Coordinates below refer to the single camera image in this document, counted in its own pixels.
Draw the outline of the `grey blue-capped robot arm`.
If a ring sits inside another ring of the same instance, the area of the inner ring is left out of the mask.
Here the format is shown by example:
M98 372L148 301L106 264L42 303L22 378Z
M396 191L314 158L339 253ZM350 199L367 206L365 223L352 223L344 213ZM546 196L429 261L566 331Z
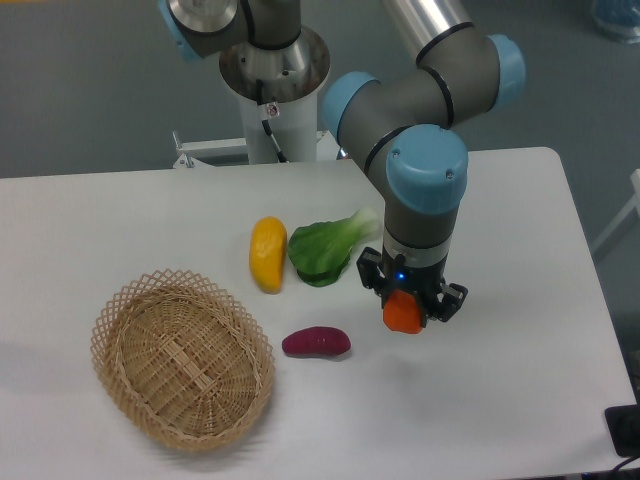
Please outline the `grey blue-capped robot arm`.
M514 100L526 67L503 35L480 34L457 1L389 1L415 70L384 84L363 72L328 78L324 41L297 1L162 1L186 59L219 58L241 108L253 164L312 161L324 124L383 196L383 246L357 262L386 326L420 332L447 321L467 291L444 268L467 185L468 153L453 127Z

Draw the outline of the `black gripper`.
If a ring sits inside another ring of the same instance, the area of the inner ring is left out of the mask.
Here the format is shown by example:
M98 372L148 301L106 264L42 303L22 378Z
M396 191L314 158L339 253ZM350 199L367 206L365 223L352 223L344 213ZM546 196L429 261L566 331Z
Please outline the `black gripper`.
M421 326L429 322L448 322L456 315L469 290L460 284L444 283L447 256L428 267L398 267L387 252L382 254L372 247L365 247L356 261L360 281L365 289L372 290L380 299L381 308L395 290L421 300Z

